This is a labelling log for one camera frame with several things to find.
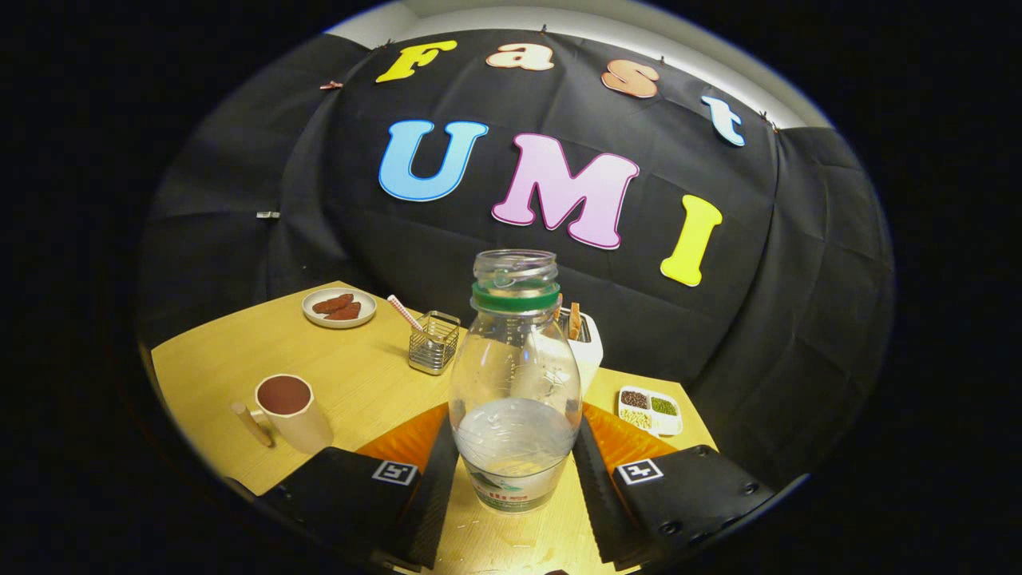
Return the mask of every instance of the orange letter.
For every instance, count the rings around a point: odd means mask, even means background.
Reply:
[[[401,55],[398,56],[398,61],[393,62],[390,69],[386,70],[383,76],[376,79],[376,83],[389,82],[390,80],[401,80],[403,78],[408,78],[409,76],[415,74],[412,69],[412,64],[416,64],[418,67],[422,67],[427,63],[433,61],[439,50],[453,50],[458,43],[454,40],[448,40],[446,42],[433,42],[432,44],[419,44],[418,46],[409,46],[401,51]]]
[[[497,49],[500,52],[486,58],[486,63],[494,67],[523,67],[525,69],[550,69],[554,67],[554,63],[550,61],[554,51],[546,46],[505,44]]]
[[[624,92],[637,98],[651,98],[656,95],[656,84],[651,80],[659,80],[660,75],[648,65],[631,60],[611,60],[607,69],[600,77],[603,85],[617,92]]]
[[[706,252],[709,234],[724,218],[712,203],[695,195],[682,197],[682,205],[686,210],[685,225],[682,226],[675,252],[660,261],[660,273],[695,287],[702,281],[699,263]]]

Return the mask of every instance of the glass jar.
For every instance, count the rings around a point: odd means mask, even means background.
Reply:
[[[555,322],[556,255],[476,255],[478,313],[451,375],[451,425],[479,499],[520,514],[553,496],[582,422],[578,368]]]

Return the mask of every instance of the jar label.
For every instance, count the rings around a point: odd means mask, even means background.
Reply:
[[[486,473],[464,458],[465,468],[476,495],[483,504],[507,513],[524,513],[546,504],[554,494],[557,480],[567,459],[556,466],[525,477],[506,477]]]

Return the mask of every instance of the green jar lid band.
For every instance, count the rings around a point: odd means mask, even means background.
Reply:
[[[472,299],[482,308],[494,312],[533,312],[545,309],[557,303],[557,296],[561,293],[561,286],[557,282],[551,283],[553,292],[531,298],[505,298],[494,296],[479,287],[479,282],[472,283]]]

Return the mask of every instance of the straw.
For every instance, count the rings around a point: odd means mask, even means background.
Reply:
[[[405,319],[405,322],[408,322],[409,324],[412,325],[412,328],[415,328],[419,332],[425,332],[425,330],[422,329],[422,326],[419,326],[419,323],[416,322],[414,318],[412,318],[412,315],[408,314],[408,310],[405,308],[405,306],[403,306],[401,302],[398,301],[397,296],[391,295],[386,299],[386,301],[390,302],[390,305],[393,306],[393,309],[398,310],[398,313],[401,314],[402,318]]]

